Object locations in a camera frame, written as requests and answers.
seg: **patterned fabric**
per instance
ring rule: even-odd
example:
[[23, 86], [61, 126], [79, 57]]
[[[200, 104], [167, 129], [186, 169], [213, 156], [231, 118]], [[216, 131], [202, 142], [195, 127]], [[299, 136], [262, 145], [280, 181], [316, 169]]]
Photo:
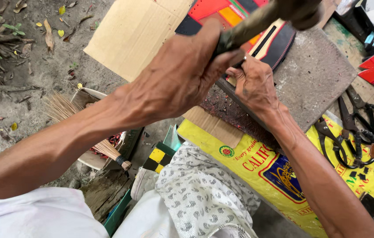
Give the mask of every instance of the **patterned fabric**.
[[220, 229], [256, 238], [251, 214], [260, 199], [211, 159], [185, 142], [155, 184], [180, 238], [207, 238]]

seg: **broom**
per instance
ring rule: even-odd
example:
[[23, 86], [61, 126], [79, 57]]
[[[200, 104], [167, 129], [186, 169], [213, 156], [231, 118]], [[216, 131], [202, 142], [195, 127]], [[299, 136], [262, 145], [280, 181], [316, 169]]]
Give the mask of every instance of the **broom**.
[[[47, 104], [48, 110], [46, 114], [54, 123], [63, 121], [83, 109], [80, 106], [71, 103], [68, 99], [57, 92], [55, 92], [53, 96], [48, 97], [47, 100], [49, 103]], [[102, 140], [93, 148], [115, 160], [125, 171], [127, 171], [132, 165], [131, 162], [127, 161], [127, 159], [124, 158], [107, 139]]]

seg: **forearm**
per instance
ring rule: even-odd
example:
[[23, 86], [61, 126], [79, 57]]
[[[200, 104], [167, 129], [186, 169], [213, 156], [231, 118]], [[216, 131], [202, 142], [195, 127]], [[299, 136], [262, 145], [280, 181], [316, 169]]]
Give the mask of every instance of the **forearm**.
[[128, 113], [107, 109], [111, 103], [121, 103], [112, 97], [0, 153], [0, 199], [30, 192], [57, 179], [93, 145], [130, 127]]
[[306, 201], [330, 237], [374, 237], [374, 221], [319, 150], [302, 132], [287, 107], [263, 115], [285, 151]]

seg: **cardboard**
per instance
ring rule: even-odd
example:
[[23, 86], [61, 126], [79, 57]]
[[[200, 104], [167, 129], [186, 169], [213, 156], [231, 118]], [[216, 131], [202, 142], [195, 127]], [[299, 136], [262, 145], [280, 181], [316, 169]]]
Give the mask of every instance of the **cardboard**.
[[184, 19], [193, 0], [117, 0], [84, 49], [89, 56], [134, 81]]
[[342, 2], [342, 0], [322, 0], [322, 7], [324, 8], [324, 15], [321, 21], [318, 23], [319, 28], [323, 28], [325, 24], [327, 24], [328, 20], [332, 16], [332, 14], [337, 9], [338, 5]]
[[212, 116], [200, 106], [193, 107], [184, 113], [183, 116], [231, 148], [237, 147], [237, 144], [243, 138], [244, 132], [221, 118]]

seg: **black and yellow checkered item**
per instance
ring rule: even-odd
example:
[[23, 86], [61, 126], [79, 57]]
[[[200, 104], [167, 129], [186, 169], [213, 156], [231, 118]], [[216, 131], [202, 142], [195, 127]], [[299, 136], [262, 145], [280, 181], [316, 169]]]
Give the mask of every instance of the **black and yellow checkered item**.
[[175, 150], [159, 142], [149, 155], [149, 158], [144, 162], [143, 168], [160, 173], [163, 167], [171, 162], [174, 154]]

